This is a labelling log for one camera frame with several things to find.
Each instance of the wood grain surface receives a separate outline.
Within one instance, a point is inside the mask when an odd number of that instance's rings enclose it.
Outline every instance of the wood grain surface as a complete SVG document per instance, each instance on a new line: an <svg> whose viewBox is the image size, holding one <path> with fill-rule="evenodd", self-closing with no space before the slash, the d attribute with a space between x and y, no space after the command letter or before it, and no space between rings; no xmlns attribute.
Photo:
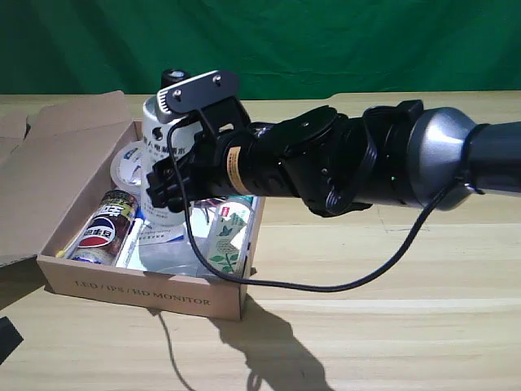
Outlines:
<svg viewBox="0 0 521 391"><path fill-rule="evenodd" d="M70 98L0 95L0 115L15 108L33 115ZM145 98L128 97L135 118ZM518 91L245 106L255 121L281 121L323 104L359 116L416 98L428 108L460 108L476 122L521 121ZM417 214L374 206L323 219L299 200L269 199L255 278L356 279L392 255ZM0 316L25 341L0 366L0 389L518 391L520 222L520 199L474 195L435 212L403 260L373 283L335 294L250 287L241 323L61 297L44 290L33 262L8 266L0 269Z"/></svg>

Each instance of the cardboard box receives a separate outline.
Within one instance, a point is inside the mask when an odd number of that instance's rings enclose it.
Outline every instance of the cardboard box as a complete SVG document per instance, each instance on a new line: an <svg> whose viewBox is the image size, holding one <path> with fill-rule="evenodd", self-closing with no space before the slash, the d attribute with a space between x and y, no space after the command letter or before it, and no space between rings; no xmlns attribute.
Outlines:
<svg viewBox="0 0 521 391"><path fill-rule="evenodd" d="M247 286L55 257L104 193L114 188L112 158L140 138L140 129L120 91L42 109L23 142L25 116L18 113L2 120L0 260L8 263L36 255L57 294L241 319ZM261 214L262 205L252 228L244 277L251 269Z"/></svg>

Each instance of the pepsi can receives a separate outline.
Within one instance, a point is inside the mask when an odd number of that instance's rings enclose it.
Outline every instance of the pepsi can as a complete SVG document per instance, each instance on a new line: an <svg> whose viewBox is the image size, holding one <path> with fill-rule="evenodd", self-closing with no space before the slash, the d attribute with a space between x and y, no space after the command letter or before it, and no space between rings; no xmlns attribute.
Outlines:
<svg viewBox="0 0 521 391"><path fill-rule="evenodd" d="M126 191L105 193L71 259L113 265L129 234L137 208L138 201Z"/></svg>

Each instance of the black cylinder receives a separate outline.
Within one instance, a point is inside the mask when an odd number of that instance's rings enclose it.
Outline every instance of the black cylinder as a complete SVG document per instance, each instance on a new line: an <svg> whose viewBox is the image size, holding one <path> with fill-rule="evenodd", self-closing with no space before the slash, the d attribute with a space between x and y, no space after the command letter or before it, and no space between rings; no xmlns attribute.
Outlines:
<svg viewBox="0 0 521 391"><path fill-rule="evenodd" d="M475 132L468 159L477 189L521 193L521 122L488 125Z"/></svg>
<svg viewBox="0 0 521 391"><path fill-rule="evenodd" d="M165 69L161 73L161 89L190 78L191 75L182 69Z"/></svg>

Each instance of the green backdrop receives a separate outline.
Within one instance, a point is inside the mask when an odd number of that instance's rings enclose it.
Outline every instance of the green backdrop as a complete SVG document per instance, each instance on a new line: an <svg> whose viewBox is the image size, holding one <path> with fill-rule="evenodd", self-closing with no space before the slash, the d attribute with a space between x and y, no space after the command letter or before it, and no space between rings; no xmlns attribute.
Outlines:
<svg viewBox="0 0 521 391"><path fill-rule="evenodd" d="M0 94L154 93L228 68L242 99L521 90L520 0L0 0Z"/></svg>

